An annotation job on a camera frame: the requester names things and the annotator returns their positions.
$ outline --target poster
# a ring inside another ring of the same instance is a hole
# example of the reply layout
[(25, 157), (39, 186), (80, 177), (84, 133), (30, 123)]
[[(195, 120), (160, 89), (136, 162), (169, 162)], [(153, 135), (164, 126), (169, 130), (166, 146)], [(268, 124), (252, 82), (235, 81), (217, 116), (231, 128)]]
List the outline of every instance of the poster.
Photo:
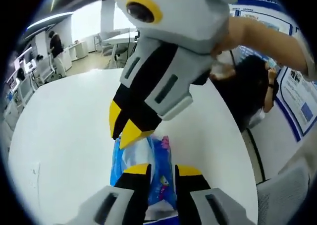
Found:
[[(300, 30), (296, 23), (282, 12), (275, 0), (238, 0), (236, 4), (229, 6), (230, 15), (255, 19), (282, 33), (293, 35)], [(240, 46), (239, 49), (241, 58), (256, 55), (265, 61), (272, 61), (250, 48)], [(277, 81), (280, 85), (277, 105), (299, 142), (317, 121), (317, 82), (307, 82), (300, 72), (287, 67), (279, 72)]]

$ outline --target ceiling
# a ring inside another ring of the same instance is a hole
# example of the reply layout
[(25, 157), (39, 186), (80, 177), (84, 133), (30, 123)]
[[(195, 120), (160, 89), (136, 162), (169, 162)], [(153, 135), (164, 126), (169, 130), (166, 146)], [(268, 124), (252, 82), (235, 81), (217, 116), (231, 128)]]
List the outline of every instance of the ceiling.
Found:
[[(55, 14), (75, 11), (95, 1), (97, 0), (44, 0), (40, 4), (38, 11), (35, 13), (32, 23)], [(27, 29), (20, 37), (17, 49), (18, 52), (22, 51), (26, 47), (28, 42), (32, 40), (36, 33), (51, 28), (67, 17), (69, 16), (58, 17)]]

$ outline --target window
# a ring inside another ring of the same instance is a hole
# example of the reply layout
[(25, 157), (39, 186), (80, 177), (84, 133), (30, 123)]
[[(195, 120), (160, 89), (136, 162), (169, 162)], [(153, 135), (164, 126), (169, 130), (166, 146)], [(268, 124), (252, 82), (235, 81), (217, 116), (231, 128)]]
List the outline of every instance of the window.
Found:
[(71, 36), (73, 41), (95, 35), (100, 32), (102, 1), (88, 4), (76, 11), (71, 17)]
[(117, 3), (114, 4), (114, 17), (113, 17), (113, 29), (125, 29), (135, 28), (135, 26), (129, 21), (122, 10), (118, 7)]

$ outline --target plastic bag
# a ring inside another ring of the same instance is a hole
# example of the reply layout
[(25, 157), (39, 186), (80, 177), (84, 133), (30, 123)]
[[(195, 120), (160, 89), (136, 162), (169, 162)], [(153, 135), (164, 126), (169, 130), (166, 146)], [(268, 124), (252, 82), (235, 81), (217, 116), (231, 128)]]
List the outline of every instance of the plastic bag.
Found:
[(168, 136), (159, 140), (151, 135), (126, 149), (120, 149), (119, 145), (120, 137), (114, 143), (110, 185), (114, 186), (128, 167), (149, 163), (152, 165), (149, 206), (165, 200), (175, 210), (176, 195), (174, 193)]

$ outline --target robotic claw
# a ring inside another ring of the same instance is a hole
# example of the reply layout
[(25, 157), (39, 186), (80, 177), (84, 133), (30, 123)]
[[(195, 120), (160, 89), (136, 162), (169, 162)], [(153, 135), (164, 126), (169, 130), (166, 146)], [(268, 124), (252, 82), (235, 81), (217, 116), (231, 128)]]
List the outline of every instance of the robotic claw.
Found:
[(121, 134), (124, 148), (192, 103), (189, 87), (206, 82), (236, 0), (115, 1), (140, 31), (109, 112), (111, 137)]
[[(88, 199), (67, 225), (142, 225), (148, 208), (151, 165), (124, 171), (115, 187)], [(181, 225), (253, 225), (245, 209), (220, 189), (211, 189), (195, 168), (175, 165), (177, 210)]]

